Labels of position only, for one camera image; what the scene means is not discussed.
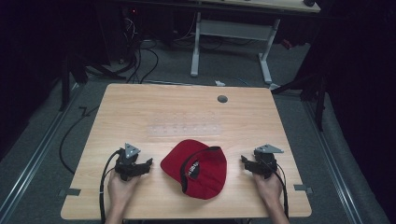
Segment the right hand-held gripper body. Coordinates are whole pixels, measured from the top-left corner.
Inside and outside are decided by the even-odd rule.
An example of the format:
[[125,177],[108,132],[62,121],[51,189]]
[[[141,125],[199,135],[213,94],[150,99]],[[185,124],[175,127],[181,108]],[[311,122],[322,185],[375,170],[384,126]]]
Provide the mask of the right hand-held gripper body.
[[269,178],[277,170],[276,153],[283,153],[284,150],[265,144],[254,149],[254,158],[256,160],[254,174],[263,175],[264,178]]

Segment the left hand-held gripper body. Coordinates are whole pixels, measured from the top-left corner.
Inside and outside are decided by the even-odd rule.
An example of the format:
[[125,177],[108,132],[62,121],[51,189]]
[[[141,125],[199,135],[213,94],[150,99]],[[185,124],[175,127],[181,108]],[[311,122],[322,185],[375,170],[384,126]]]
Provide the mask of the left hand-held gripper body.
[[130,177],[137,176],[136,160],[140,149],[126,143],[120,149],[120,155],[116,160],[115,171],[120,175],[123,181],[127,181]]

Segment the red baseball cap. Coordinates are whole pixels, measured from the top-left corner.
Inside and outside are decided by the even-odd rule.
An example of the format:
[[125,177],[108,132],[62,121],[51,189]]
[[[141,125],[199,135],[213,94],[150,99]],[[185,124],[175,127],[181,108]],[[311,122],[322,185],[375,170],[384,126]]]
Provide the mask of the red baseball cap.
[[225,185],[227,160],[221,147],[186,139],[179,142],[160,165],[180,184],[182,192],[192,198],[212,199]]

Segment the person's right hand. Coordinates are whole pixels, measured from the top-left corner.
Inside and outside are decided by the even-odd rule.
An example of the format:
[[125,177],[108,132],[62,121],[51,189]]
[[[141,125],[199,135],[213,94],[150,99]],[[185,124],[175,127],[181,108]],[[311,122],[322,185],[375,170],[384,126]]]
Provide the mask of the person's right hand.
[[262,175],[254,174],[258,192],[267,207],[280,205],[280,194],[282,192],[282,185],[275,174],[264,178]]

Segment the person's left hand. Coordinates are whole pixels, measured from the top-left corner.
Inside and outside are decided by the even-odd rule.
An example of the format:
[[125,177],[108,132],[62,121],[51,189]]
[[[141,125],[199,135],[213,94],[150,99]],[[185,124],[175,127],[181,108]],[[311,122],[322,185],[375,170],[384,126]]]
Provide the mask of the person's left hand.
[[110,208],[109,214],[123,214],[129,201],[134,194],[134,188],[140,179],[139,176],[134,176],[129,180],[122,180],[120,175],[112,171],[107,184],[107,191],[109,193]]

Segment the grey tape piece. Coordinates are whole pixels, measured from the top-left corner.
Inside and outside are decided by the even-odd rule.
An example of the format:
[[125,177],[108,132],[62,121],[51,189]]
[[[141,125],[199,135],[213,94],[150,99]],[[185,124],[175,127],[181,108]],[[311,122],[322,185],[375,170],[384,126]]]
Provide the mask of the grey tape piece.
[[81,189],[61,189],[58,193],[59,197],[65,197],[65,196],[79,196],[81,192]]
[[313,190],[310,187],[308,187],[308,186],[306,186],[304,184],[302,184],[302,185],[293,185],[293,186],[294,186],[294,189],[296,191],[304,191],[306,194],[312,194],[313,193]]

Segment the clear tape strip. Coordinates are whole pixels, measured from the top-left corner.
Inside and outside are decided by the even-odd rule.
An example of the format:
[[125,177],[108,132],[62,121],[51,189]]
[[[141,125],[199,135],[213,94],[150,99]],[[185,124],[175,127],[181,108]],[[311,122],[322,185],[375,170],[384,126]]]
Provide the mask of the clear tape strip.
[[152,136],[219,135],[221,128],[212,124],[160,124],[148,126],[148,134]]

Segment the black metal stand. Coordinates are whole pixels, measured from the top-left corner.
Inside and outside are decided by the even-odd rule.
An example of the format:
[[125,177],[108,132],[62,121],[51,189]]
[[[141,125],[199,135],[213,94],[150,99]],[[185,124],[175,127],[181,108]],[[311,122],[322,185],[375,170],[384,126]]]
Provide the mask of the black metal stand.
[[311,74],[305,77],[297,77],[292,82],[271,90],[272,94],[279,94],[287,90],[301,90],[300,99],[303,102],[316,102],[314,121],[318,129],[322,132],[322,118],[325,110],[326,78],[324,75]]
[[76,53],[68,53],[62,64],[62,104],[61,111],[65,111],[66,107],[71,102],[70,100],[70,77],[73,77],[77,84],[85,85],[88,82],[88,75],[86,67],[92,67],[99,72],[100,75],[110,77],[113,79],[123,79],[120,72],[110,71],[99,63],[94,63],[85,57]]

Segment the white-legged desk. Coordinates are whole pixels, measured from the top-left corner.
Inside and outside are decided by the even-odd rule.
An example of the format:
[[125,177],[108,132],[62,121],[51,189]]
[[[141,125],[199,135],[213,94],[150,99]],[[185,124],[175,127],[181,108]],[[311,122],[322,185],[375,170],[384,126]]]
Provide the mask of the white-legged desk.
[[[191,0],[197,6],[219,6],[219,7],[236,7],[237,9],[265,9],[274,12],[296,12],[304,15],[313,13],[318,14],[321,11],[320,6],[316,3],[312,7],[304,4],[304,0]],[[230,37],[237,39],[247,39],[255,41],[264,41],[266,47],[264,51],[258,54],[261,65],[263,80],[274,90],[278,85],[273,83],[270,70],[268,67],[267,57],[276,37],[281,19],[275,17],[270,25],[262,25],[252,22],[231,21],[227,19],[202,19],[201,13],[197,12],[195,16],[195,35],[194,49],[191,59],[191,76],[199,75],[200,61],[200,39],[202,35]]]

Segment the metal floor rail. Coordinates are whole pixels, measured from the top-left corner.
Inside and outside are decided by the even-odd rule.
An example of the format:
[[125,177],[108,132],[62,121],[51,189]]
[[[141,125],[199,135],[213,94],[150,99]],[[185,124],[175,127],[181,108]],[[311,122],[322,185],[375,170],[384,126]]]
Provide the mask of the metal floor rail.
[[0,224],[7,224],[12,216],[48,154],[71,104],[83,88],[82,84],[73,84],[70,101],[62,107],[62,88],[56,87],[51,97],[29,119],[27,127],[0,162]]
[[353,200],[349,187],[347,186],[347,182],[343,178],[339,166],[336,163],[335,157],[332,154],[330,146],[325,138],[324,132],[319,129],[316,123],[313,106],[310,103],[303,103],[303,107],[315,130],[317,139],[320,144],[321,153],[323,154],[323,159],[326,166],[328,167],[328,172],[334,184],[338,198],[346,212],[349,223],[362,224],[361,214]]

